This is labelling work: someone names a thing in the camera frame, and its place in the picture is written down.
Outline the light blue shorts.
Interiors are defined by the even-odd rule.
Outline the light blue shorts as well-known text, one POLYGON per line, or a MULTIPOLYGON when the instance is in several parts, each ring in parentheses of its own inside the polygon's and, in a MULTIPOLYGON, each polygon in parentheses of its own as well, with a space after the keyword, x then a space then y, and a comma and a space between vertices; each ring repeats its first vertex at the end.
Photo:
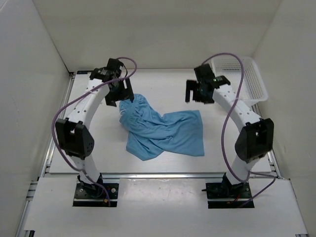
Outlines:
POLYGON ((157 158, 163 152, 204 156, 203 123, 198 110, 161 115, 145 96, 135 94, 133 101, 120 101, 119 112, 119 121, 128 131, 126 150, 140 160, 157 158))

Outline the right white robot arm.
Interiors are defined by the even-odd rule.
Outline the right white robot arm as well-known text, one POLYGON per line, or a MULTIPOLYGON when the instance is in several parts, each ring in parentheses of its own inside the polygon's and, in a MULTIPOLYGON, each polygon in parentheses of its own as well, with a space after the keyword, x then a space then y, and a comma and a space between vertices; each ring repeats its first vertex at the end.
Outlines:
POLYGON ((185 101, 190 100, 220 105, 227 112, 223 132, 229 119, 236 125, 239 131, 235 142, 236 158, 232 164, 226 164, 228 170, 223 175, 221 185, 211 190, 211 193, 219 198, 238 196, 253 166, 272 149, 274 123, 270 118, 263 119, 239 100, 225 76, 188 80, 185 101))

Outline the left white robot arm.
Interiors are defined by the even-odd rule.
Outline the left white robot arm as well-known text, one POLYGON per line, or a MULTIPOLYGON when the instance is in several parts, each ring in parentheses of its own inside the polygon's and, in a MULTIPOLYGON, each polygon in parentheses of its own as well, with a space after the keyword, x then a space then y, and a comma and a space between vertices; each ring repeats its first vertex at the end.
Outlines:
POLYGON ((95 140, 89 129, 92 119, 104 100, 107 106, 116 107, 118 101, 133 101, 134 94, 124 63, 114 61, 113 66, 94 69, 82 96, 66 104, 73 110, 64 118, 55 115, 52 122, 52 136, 59 154, 66 164, 78 175, 78 181, 93 198, 107 195, 101 173, 92 157, 95 140))

